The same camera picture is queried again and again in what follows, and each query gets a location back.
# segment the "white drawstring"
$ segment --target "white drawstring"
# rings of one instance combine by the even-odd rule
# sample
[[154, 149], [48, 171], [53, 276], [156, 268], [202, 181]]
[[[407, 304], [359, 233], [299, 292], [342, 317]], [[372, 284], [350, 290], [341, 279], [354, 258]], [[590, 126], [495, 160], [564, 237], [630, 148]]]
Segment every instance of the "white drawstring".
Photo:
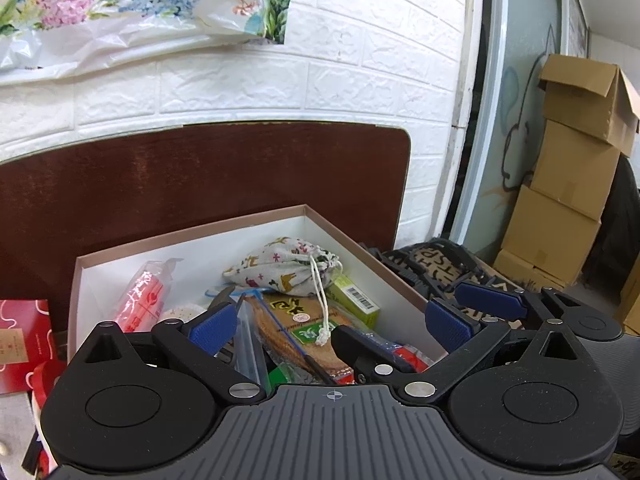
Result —
[[318, 331], [318, 337], [316, 338], [316, 344], [318, 346], [324, 346], [331, 337], [331, 331], [329, 330], [329, 306], [326, 303], [326, 296], [324, 295], [324, 287], [322, 286], [322, 276], [320, 276], [320, 270], [318, 270], [318, 264], [314, 260], [311, 254], [309, 255], [309, 262], [311, 263], [311, 279], [314, 282], [314, 288], [316, 289], [316, 296], [322, 306], [322, 326]]

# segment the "round white sticker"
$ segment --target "round white sticker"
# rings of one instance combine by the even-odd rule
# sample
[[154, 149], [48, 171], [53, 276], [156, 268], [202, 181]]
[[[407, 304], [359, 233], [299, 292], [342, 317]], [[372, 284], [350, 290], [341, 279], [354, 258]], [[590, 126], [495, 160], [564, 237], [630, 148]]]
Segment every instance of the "round white sticker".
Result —
[[304, 312], [300, 312], [299, 314], [295, 314], [293, 316], [293, 321], [296, 323], [304, 323], [305, 321], [309, 321], [311, 316], [309, 314], [305, 314]]

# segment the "pink plastic-wrapped item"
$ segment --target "pink plastic-wrapped item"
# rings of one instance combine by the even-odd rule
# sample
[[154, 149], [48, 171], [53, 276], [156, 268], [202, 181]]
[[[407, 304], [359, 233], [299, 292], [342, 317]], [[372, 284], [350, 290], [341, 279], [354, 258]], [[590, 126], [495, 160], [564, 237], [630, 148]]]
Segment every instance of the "pink plastic-wrapped item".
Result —
[[158, 322], [179, 261], [171, 258], [140, 267], [118, 300], [115, 322], [123, 332], [147, 332]]

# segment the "silver screw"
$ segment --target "silver screw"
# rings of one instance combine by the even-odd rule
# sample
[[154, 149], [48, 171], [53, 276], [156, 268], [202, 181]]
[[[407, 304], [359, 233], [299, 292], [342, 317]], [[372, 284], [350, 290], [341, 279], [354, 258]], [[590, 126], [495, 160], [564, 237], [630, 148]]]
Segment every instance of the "silver screw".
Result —
[[260, 393], [260, 386], [253, 383], [238, 383], [229, 388], [229, 395], [236, 399], [251, 399]]
[[412, 397], [431, 397], [436, 392], [436, 387], [431, 383], [416, 381], [404, 387], [404, 392]]
[[390, 365], [378, 365], [374, 368], [378, 375], [391, 375], [394, 371], [393, 367]]

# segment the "blue gripper pad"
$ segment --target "blue gripper pad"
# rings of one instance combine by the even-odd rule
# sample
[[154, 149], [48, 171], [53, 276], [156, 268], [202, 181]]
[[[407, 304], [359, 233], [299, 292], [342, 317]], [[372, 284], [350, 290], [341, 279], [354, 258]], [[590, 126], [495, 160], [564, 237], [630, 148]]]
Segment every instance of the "blue gripper pad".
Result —
[[238, 315], [235, 307], [229, 303], [215, 312], [203, 312], [184, 327], [189, 341], [207, 354], [215, 355], [236, 335]]
[[469, 341], [475, 335], [474, 326], [478, 324], [466, 314], [453, 312], [433, 300], [424, 309], [424, 320], [429, 333], [449, 353]]
[[461, 306], [484, 312], [490, 316], [507, 321], [516, 321], [527, 317], [527, 309], [522, 305], [520, 298], [498, 288], [462, 282], [456, 287], [453, 294]]

